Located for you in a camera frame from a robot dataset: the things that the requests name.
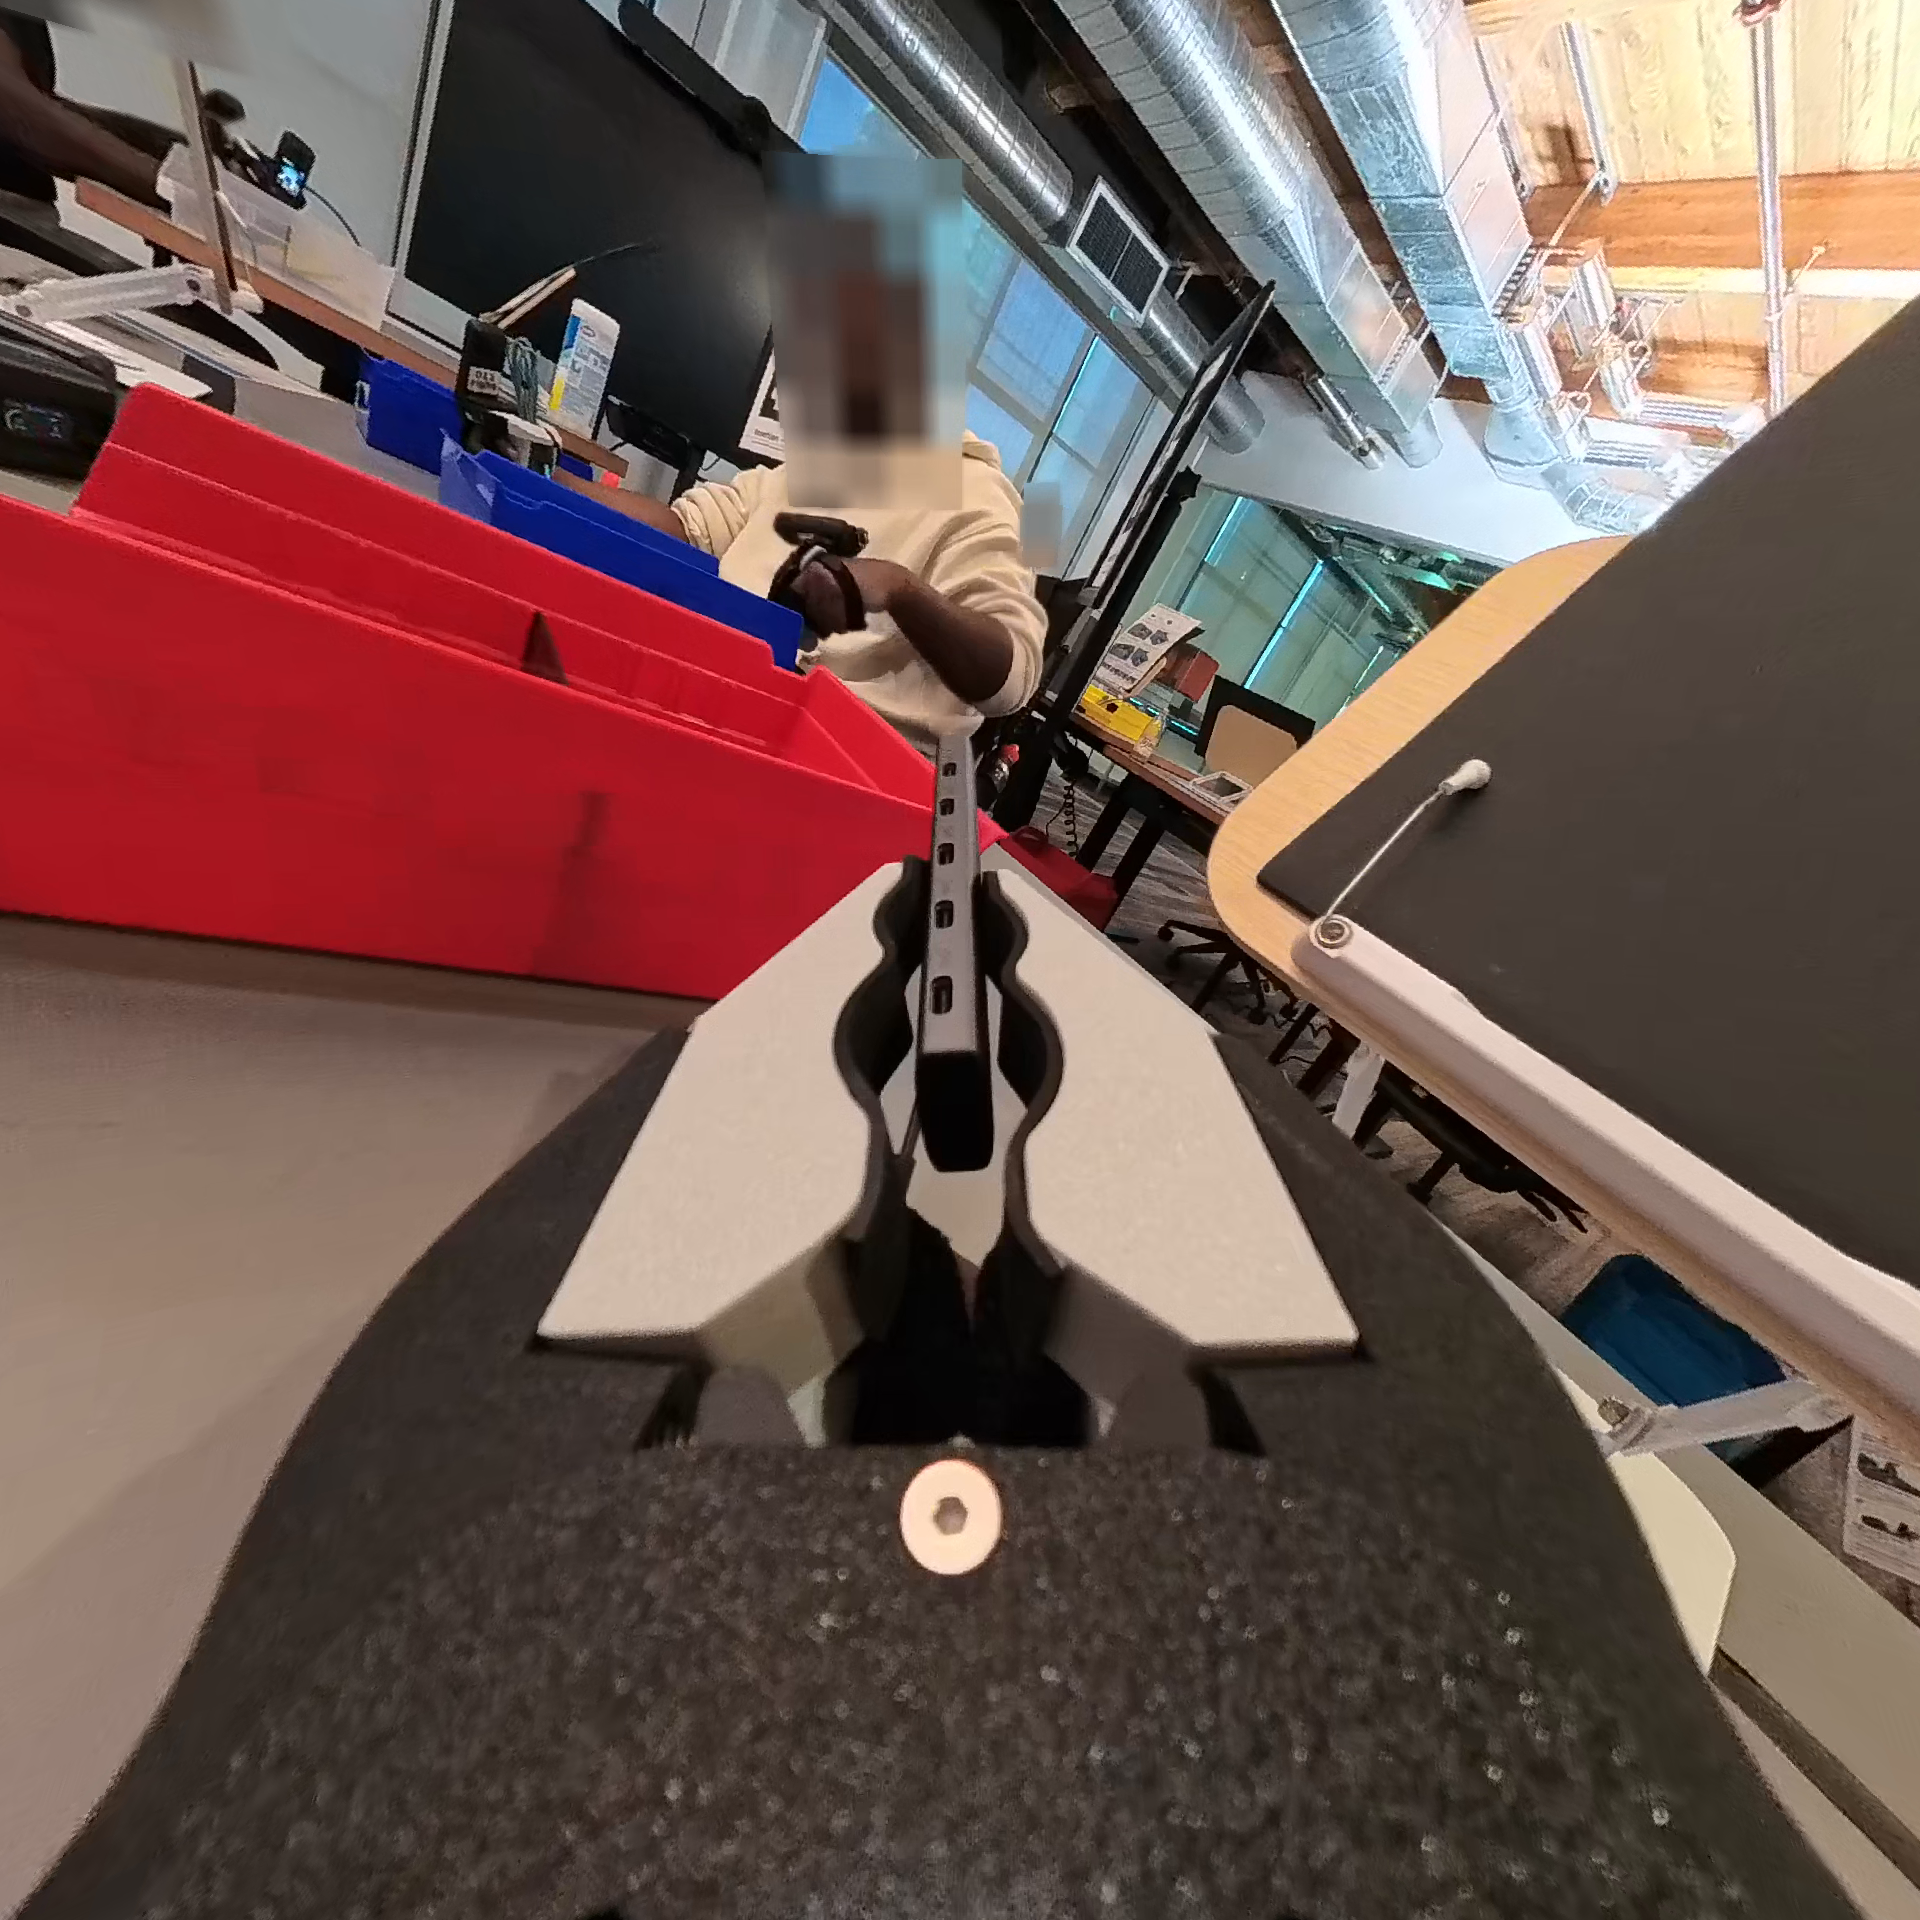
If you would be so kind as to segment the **black framed marker sign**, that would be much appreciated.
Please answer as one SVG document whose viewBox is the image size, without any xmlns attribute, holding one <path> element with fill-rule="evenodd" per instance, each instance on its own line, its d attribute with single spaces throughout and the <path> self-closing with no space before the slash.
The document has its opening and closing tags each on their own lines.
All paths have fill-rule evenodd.
<svg viewBox="0 0 1920 1920">
<path fill-rule="evenodd" d="M 1046 673 L 1034 707 L 1037 740 L 1052 744 L 1068 732 L 1080 694 L 1116 635 L 1119 616 L 1132 606 L 1167 531 L 1197 489 L 1197 475 L 1191 468 L 1194 446 L 1204 438 L 1211 409 L 1229 377 L 1236 376 L 1248 343 L 1274 304 L 1275 289 L 1274 280 L 1261 284 L 1234 324 L 1207 351 L 1188 393 L 1167 420 L 1108 539 L 1096 552 L 1090 577 L 1078 586 L 1064 651 Z"/>
</svg>

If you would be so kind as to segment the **black monitor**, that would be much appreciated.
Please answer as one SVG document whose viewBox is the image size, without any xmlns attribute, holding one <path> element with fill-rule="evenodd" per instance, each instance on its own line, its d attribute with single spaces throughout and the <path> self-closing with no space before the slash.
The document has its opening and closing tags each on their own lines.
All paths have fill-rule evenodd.
<svg viewBox="0 0 1920 1920">
<path fill-rule="evenodd" d="M 772 188 L 799 145 L 642 6 L 459 2 L 446 15 L 397 266 L 476 318 L 572 267 L 616 324 L 608 395 L 645 441 L 724 463 L 772 353 Z"/>
</svg>

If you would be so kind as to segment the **silver USB hub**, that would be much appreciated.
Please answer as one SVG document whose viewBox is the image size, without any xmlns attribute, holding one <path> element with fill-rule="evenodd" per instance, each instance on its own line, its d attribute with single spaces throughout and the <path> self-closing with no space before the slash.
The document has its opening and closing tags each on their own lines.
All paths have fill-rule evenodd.
<svg viewBox="0 0 1920 1920">
<path fill-rule="evenodd" d="M 976 763 L 970 735 L 932 754 L 928 852 L 909 864 L 909 951 L 918 959 L 914 1121 L 939 1172 L 987 1168 L 995 1150 L 991 1035 L 980 959 Z"/>
</svg>

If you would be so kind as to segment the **white air vent grille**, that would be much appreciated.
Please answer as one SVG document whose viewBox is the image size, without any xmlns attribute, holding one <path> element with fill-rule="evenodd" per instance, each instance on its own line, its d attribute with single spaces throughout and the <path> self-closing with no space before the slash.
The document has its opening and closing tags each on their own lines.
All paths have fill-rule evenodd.
<svg viewBox="0 0 1920 1920">
<path fill-rule="evenodd" d="M 1141 327 L 1167 280 L 1167 257 L 1139 218 L 1094 179 L 1062 243 L 1068 257 L 1085 271 L 1119 316 Z"/>
</svg>

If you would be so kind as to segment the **black case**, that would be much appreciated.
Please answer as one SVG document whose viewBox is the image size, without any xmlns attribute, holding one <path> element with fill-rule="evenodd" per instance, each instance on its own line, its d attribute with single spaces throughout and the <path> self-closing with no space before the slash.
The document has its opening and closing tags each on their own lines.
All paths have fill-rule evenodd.
<svg viewBox="0 0 1920 1920">
<path fill-rule="evenodd" d="M 83 480 L 124 392 L 114 363 L 37 327 L 2 324 L 2 468 Z"/>
</svg>

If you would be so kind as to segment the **red plastic bin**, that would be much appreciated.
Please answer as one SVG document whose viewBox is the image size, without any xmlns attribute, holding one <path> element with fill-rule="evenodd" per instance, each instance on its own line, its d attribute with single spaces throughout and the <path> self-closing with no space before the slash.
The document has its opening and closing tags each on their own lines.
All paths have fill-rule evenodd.
<svg viewBox="0 0 1920 1920">
<path fill-rule="evenodd" d="M 840 681 L 202 400 L 2 563 L 6 913 L 711 1001 L 928 852 Z"/>
</svg>

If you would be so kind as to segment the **silver ventilation duct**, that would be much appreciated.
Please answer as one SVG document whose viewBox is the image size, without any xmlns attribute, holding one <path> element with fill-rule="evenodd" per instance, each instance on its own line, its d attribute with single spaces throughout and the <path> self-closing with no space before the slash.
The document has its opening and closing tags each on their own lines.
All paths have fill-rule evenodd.
<svg viewBox="0 0 1920 1920">
<path fill-rule="evenodd" d="M 1068 234 L 1077 210 L 1070 162 L 938 6 L 823 2 L 820 9 L 942 134 L 957 137 L 987 184 L 1046 241 Z"/>
<path fill-rule="evenodd" d="M 1275 307 L 1328 390 L 1405 466 L 1443 451 L 1438 374 L 1367 257 L 1302 116 L 1259 66 L 1228 6 L 1114 7 L 1114 73 L 1195 204 L 1240 262 L 1275 284 Z"/>
<path fill-rule="evenodd" d="M 1446 370 L 1484 386 L 1487 464 L 1550 494 L 1575 527 L 1629 538 L 1660 505 L 1591 460 L 1550 345 L 1511 318 L 1531 239 L 1467 9 L 1286 2 L 1285 36 L 1371 202 Z"/>
</svg>

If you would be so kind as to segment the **metal ceiling pipe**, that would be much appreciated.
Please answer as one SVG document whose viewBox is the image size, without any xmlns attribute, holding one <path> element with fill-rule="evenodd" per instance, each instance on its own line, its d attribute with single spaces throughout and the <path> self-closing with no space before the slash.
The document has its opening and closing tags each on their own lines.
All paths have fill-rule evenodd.
<svg viewBox="0 0 1920 1920">
<path fill-rule="evenodd" d="M 1784 169 L 1781 140 L 1781 60 L 1776 16 L 1782 2 L 1742 2 L 1759 195 L 1759 281 L 1765 327 L 1766 418 L 1789 402 L 1787 318 L 1792 280 L 1784 266 Z"/>
</svg>

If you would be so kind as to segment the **teal crate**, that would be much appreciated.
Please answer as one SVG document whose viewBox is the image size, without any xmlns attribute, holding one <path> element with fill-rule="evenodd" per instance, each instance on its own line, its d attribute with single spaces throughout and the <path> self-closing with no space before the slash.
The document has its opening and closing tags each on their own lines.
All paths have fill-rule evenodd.
<svg viewBox="0 0 1920 1920">
<path fill-rule="evenodd" d="M 1648 1401 L 1696 1407 L 1776 1386 L 1787 1369 L 1643 1255 L 1614 1255 L 1562 1326 Z"/>
</svg>

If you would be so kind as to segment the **black office chair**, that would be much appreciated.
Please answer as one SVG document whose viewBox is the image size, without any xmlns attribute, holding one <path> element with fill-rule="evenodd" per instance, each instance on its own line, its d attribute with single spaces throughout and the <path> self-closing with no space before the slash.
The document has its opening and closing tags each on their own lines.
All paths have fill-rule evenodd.
<svg viewBox="0 0 1920 1920">
<path fill-rule="evenodd" d="M 1202 926 L 1183 919 L 1158 923 L 1154 939 L 1164 951 L 1167 968 L 1180 963 L 1211 963 L 1202 986 L 1191 998 L 1191 1009 L 1202 1015 L 1238 982 L 1248 995 L 1248 1007 L 1238 1015 L 1248 1024 L 1267 1024 L 1274 1017 L 1274 992 L 1280 995 L 1280 1007 L 1291 1007 L 1291 995 L 1275 986 L 1274 977 L 1246 948 L 1240 948 L 1220 926 Z"/>
</svg>

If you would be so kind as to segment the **white wipes canister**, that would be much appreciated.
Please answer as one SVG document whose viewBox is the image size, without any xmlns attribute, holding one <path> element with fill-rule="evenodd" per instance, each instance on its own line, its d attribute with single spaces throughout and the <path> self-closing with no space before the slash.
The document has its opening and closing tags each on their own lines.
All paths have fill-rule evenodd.
<svg viewBox="0 0 1920 1920">
<path fill-rule="evenodd" d="M 592 441 L 608 399 L 616 359 L 619 324 L 598 307 L 574 299 L 562 347 L 547 392 L 548 423 Z"/>
</svg>

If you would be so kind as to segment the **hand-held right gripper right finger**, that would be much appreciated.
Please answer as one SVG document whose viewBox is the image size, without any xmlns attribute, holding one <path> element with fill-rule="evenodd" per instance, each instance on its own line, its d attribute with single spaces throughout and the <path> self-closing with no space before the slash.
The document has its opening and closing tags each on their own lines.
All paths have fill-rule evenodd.
<svg viewBox="0 0 1920 1920">
<path fill-rule="evenodd" d="M 1219 1034 L 1022 873 L 979 903 L 1019 1106 L 976 1284 L 976 1433 L 1078 1444 L 1100 1411 L 1232 1369 L 1341 1364 L 1359 1328 Z"/>
</svg>

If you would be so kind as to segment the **red bag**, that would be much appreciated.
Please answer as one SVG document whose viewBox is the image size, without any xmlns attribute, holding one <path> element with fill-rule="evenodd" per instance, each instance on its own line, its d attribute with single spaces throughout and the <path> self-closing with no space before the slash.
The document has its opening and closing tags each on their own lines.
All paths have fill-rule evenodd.
<svg viewBox="0 0 1920 1920">
<path fill-rule="evenodd" d="M 1003 838 L 997 851 L 1024 866 L 1094 930 L 1104 932 L 1114 923 L 1119 911 L 1116 881 L 1054 847 L 1042 828 L 1019 828 Z"/>
</svg>

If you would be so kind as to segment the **white bar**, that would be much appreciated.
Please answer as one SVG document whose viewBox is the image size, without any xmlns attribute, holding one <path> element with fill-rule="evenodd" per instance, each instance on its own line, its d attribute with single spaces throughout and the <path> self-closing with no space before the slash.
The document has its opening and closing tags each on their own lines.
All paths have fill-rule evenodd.
<svg viewBox="0 0 1920 1920">
<path fill-rule="evenodd" d="M 1914 1262 L 1893 1266 L 1844 1251 L 1800 1203 L 1776 1206 L 1662 1135 L 1354 919 L 1314 919 L 1291 959 L 1320 995 L 1375 1019 L 1416 1066 L 1516 1122 L 1548 1155 L 1626 1200 L 1677 1255 L 1732 1283 L 1739 1302 L 1829 1363 L 1836 1384 L 1852 1386 L 1884 1426 L 1916 1426 Z"/>
</svg>

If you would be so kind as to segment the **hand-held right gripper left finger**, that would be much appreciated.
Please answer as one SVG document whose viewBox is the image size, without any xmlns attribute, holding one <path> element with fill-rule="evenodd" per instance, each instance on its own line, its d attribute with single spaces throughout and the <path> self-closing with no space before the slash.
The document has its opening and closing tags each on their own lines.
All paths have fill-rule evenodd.
<svg viewBox="0 0 1920 1920">
<path fill-rule="evenodd" d="M 887 1088 L 911 1056 L 920 866 L 877 868 L 687 1030 L 538 1322 L 548 1348 L 762 1377 L 840 1443 L 838 1369 L 896 1319 Z"/>
</svg>

